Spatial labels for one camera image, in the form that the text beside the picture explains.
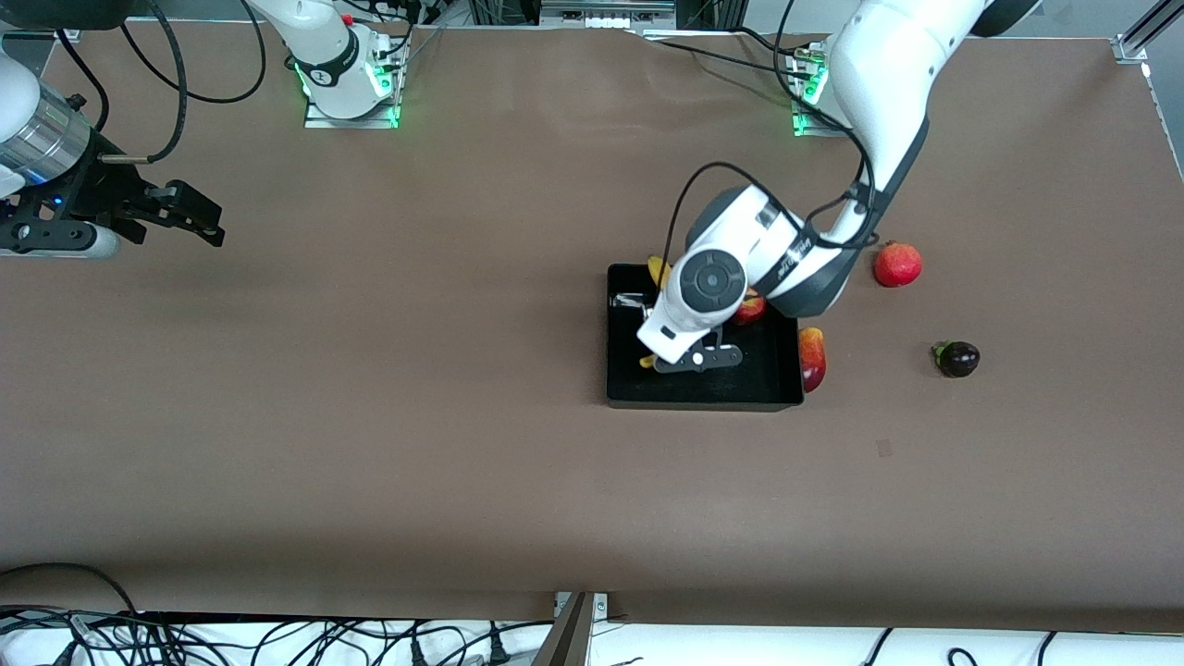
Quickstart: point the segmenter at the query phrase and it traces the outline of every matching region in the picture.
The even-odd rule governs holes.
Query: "brown tabletop surface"
[[[194,91],[250,83],[249,26],[176,30]],[[142,169],[220,203],[224,248],[153,228],[115,261],[0,262],[0,564],[193,610],[538,615],[578,588],[633,620],[1184,625],[1184,186],[1106,41],[963,46],[880,229],[925,274],[889,290],[866,262],[810,322],[825,383],[753,415],[606,406],[604,284],[703,162],[799,212],[849,182],[854,148],[793,137],[771,77],[617,31],[450,30],[398,130],[305,130],[265,30],[262,90],[192,103]],[[117,32],[81,52],[105,134],[161,146],[175,94]],[[46,78],[94,115],[64,55]],[[702,179],[683,229],[735,184]],[[948,338],[973,377],[935,372]],[[32,584],[6,590],[52,596]]]

